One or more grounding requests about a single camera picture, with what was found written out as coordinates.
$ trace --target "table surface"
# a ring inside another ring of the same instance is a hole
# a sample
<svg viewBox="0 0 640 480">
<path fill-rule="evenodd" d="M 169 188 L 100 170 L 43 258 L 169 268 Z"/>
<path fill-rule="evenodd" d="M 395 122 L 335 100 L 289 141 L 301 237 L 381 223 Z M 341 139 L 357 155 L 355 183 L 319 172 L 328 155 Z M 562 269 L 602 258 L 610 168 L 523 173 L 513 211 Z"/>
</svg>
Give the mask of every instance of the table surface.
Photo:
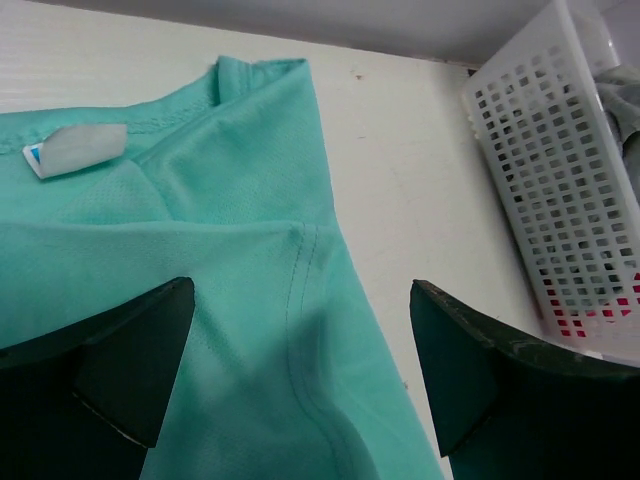
<svg viewBox="0 0 640 480">
<path fill-rule="evenodd" d="M 409 320 L 426 279 L 540 336 L 499 201 L 459 100 L 462 67 L 348 48 L 0 0 L 0 112 L 163 96 L 218 55 L 311 63 L 338 219 L 435 447 Z M 450 477 L 446 460 L 445 474 Z"/>
</svg>

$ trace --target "teal shirt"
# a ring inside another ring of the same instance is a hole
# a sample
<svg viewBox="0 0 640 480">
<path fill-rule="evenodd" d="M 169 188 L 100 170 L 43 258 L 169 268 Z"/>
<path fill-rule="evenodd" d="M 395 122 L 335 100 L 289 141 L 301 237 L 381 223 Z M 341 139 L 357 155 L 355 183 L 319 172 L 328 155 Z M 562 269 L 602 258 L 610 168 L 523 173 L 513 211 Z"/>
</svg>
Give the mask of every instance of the teal shirt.
<svg viewBox="0 0 640 480">
<path fill-rule="evenodd" d="M 124 155 L 39 180 L 22 147 L 84 123 L 127 123 Z M 142 479 L 441 478 L 337 224 L 306 62 L 0 115 L 0 162 L 0 348 L 195 283 Z"/>
</svg>

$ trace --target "laundry basket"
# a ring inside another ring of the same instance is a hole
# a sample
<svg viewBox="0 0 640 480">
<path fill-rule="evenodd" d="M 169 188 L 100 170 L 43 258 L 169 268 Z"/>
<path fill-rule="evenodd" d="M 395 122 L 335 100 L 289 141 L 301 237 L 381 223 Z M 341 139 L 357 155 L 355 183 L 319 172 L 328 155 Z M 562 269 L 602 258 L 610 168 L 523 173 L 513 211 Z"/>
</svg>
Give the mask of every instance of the laundry basket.
<svg viewBox="0 0 640 480">
<path fill-rule="evenodd" d="M 640 208 L 593 76 L 619 63 L 598 10 L 554 0 L 467 83 L 463 99 L 545 331 L 640 358 Z"/>
</svg>

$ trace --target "gray cloth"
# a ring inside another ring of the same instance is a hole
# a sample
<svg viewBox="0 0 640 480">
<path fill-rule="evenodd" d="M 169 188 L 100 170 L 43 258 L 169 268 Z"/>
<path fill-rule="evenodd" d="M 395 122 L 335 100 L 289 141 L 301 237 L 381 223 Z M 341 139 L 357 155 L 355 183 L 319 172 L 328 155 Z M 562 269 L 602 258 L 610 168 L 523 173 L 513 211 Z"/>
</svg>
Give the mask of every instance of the gray cloth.
<svg viewBox="0 0 640 480">
<path fill-rule="evenodd" d="M 621 65 L 595 80 L 631 186 L 640 199 L 640 70 Z"/>
</svg>

